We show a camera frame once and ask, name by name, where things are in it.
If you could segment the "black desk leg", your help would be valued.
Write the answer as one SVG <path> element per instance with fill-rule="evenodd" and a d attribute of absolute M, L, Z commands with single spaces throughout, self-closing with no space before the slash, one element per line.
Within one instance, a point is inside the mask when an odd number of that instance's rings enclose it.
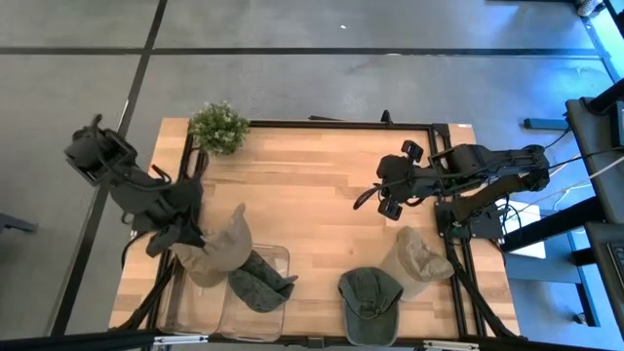
<path fill-rule="evenodd" d="M 504 253 L 509 253 L 568 232 L 586 222 L 603 220 L 605 212 L 599 198 L 594 196 L 536 222 L 522 225 L 505 236 L 500 248 Z"/>

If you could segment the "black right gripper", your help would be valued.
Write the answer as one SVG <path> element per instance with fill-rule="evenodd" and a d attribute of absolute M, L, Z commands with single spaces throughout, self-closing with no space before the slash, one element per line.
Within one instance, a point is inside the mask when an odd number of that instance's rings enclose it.
<path fill-rule="evenodd" d="M 377 211 L 391 220 L 398 220 L 403 207 L 395 200 L 427 198 L 434 195 L 434 169 L 420 167 L 423 148 L 413 140 L 405 140 L 402 151 L 407 157 L 387 155 L 381 158 L 377 176 L 382 180 L 381 196 Z"/>

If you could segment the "dark grey desk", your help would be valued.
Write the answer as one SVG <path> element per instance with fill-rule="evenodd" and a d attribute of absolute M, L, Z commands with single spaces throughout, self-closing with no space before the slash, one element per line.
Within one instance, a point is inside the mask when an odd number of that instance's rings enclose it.
<path fill-rule="evenodd" d="M 588 222 L 585 231 L 614 314 L 624 318 L 624 225 Z"/>
<path fill-rule="evenodd" d="M 596 97 L 565 102 L 567 121 L 584 157 L 584 164 L 601 203 L 606 220 L 624 224 L 624 145 L 616 150 L 611 111 L 624 102 L 624 78 Z"/>

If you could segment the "person's shoe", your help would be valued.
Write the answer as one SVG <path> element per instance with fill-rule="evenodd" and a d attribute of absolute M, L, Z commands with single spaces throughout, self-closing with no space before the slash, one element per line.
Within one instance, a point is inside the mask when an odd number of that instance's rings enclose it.
<path fill-rule="evenodd" d="M 604 7 L 604 0 L 577 0 L 576 12 L 582 18 L 587 18 Z"/>

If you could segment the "dark green baseball cap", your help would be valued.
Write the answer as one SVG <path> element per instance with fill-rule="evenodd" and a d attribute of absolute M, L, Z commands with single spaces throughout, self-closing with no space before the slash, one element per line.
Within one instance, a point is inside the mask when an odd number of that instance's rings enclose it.
<path fill-rule="evenodd" d="M 281 294 L 290 294 L 298 279 L 296 275 L 283 277 L 255 250 L 251 251 L 241 269 L 259 279 L 273 291 Z"/>
<path fill-rule="evenodd" d="M 291 296 L 297 276 L 265 281 L 243 270 L 235 270 L 228 274 L 231 290 L 252 311 L 268 313 L 283 305 Z"/>
<path fill-rule="evenodd" d="M 351 344 L 380 347 L 394 344 L 404 289 L 393 277 L 376 267 L 355 268 L 340 276 L 337 289 L 345 335 Z"/>

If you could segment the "blue floor bar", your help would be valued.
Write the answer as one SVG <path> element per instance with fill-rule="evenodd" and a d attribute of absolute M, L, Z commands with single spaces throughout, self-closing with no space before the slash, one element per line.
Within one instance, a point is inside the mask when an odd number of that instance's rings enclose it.
<path fill-rule="evenodd" d="M 524 120 L 524 127 L 531 130 L 565 131 L 568 128 L 568 122 L 566 119 L 527 118 Z"/>

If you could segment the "beige baseball cap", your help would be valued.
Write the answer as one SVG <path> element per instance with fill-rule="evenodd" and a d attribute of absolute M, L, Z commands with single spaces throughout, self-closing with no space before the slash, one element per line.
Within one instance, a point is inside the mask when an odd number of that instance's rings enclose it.
<path fill-rule="evenodd" d="M 404 226 L 379 268 L 403 288 L 401 301 L 411 302 L 432 283 L 450 278 L 454 268 L 447 258 L 432 251 L 419 232 Z"/>
<path fill-rule="evenodd" d="M 246 204 L 239 204 L 226 224 L 206 239 L 208 266 L 229 272 L 242 266 L 253 248 L 252 231 L 245 218 Z"/>
<path fill-rule="evenodd" d="M 209 254 L 203 248 L 176 243 L 172 245 L 172 251 L 195 285 L 211 288 L 226 278 L 225 272 L 213 267 Z"/>

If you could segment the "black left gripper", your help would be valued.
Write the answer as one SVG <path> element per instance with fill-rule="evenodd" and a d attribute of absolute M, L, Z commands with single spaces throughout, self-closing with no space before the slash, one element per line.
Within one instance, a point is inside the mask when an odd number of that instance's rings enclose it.
<path fill-rule="evenodd" d="M 145 252 L 150 257 L 161 254 L 177 241 L 180 231 L 186 231 L 184 234 L 186 245 L 204 248 L 206 242 L 198 224 L 199 214 L 196 207 L 189 207 L 183 213 L 175 214 L 149 239 Z"/>

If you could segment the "clear plastic bin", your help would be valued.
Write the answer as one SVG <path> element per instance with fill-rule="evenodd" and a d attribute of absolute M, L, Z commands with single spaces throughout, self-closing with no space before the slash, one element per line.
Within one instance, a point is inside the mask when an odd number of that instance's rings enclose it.
<path fill-rule="evenodd" d="M 167 253 L 159 261 L 157 278 L 164 280 L 149 322 L 162 332 L 177 334 L 217 331 L 226 292 L 226 280 L 215 286 L 197 286 L 177 259 Z"/>
<path fill-rule="evenodd" d="M 289 277 L 290 253 L 281 246 L 255 245 L 257 251 L 283 277 Z M 226 292 L 217 332 L 228 339 L 248 342 L 272 342 L 281 334 L 287 301 L 268 313 L 252 311 L 235 293 L 226 280 Z"/>

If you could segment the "silver bracket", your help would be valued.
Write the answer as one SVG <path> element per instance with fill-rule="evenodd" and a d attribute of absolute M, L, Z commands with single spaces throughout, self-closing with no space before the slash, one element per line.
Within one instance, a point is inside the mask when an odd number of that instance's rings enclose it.
<path fill-rule="evenodd" d="M 449 340 L 424 340 L 423 348 L 427 351 L 480 351 L 477 343 Z"/>
<path fill-rule="evenodd" d="M 207 343 L 210 337 L 203 334 L 191 335 L 159 335 L 155 336 L 153 346 L 173 346 L 180 344 Z"/>

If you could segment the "black table frame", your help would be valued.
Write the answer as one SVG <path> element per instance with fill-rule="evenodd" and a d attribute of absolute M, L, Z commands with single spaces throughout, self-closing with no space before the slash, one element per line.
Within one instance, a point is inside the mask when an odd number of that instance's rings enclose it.
<path fill-rule="evenodd" d="M 150 164 L 174 178 L 192 173 L 199 156 L 187 137 L 187 118 L 164 118 Z M 436 231 L 435 198 L 405 208 L 400 221 L 378 214 L 372 198 L 353 211 L 355 199 L 371 186 L 379 159 L 399 153 L 405 139 L 430 154 L 445 146 L 475 143 L 470 125 L 425 125 L 379 122 L 252 121 L 246 143 L 231 157 L 211 157 L 204 173 L 201 224 L 219 228 L 240 204 L 258 245 L 281 246 L 290 253 L 291 275 L 298 275 L 286 303 L 281 337 L 276 343 L 311 348 L 349 345 L 345 336 L 337 281 L 352 268 L 381 262 L 404 225 L 418 228 L 423 240 L 444 253 Z M 126 322 L 157 279 L 159 261 L 145 253 L 145 236 L 128 250 L 111 312 L 109 327 Z M 491 242 L 471 240 L 462 249 L 475 258 L 478 286 L 490 308 L 515 334 L 520 329 L 501 253 Z M 452 283 L 432 284 L 416 300 L 401 302 L 399 338 L 395 345 L 416 346 L 421 340 L 459 338 Z"/>

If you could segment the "small green potted plant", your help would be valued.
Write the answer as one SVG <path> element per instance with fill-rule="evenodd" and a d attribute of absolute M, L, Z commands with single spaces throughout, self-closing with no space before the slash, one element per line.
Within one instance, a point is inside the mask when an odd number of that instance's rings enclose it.
<path fill-rule="evenodd" d="M 219 156 L 235 153 L 249 130 L 250 121 L 226 100 L 206 103 L 189 122 L 189 132 L 196 144 L 205 152 Z"/>

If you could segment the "grey chair leg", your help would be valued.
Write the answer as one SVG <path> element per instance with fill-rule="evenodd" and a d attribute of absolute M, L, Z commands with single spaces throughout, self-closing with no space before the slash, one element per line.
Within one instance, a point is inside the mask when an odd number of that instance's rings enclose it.
<path fill-rule="evenodd" d="M 0 234 L 3 233 L 5 229 L 16 229 L 26 233 L 33 233 L 37 228 L 38 226 L 35 223 L 0 213 Z"/>

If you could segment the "black bar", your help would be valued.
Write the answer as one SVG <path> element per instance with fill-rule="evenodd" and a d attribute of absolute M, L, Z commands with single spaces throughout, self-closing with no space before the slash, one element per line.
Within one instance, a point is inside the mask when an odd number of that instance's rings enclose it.
<path fill-rule="evenodd" d="M 106 331 L 0 340 L 0 351 L 127 351 L 151 346 L 158 331 Z"/>

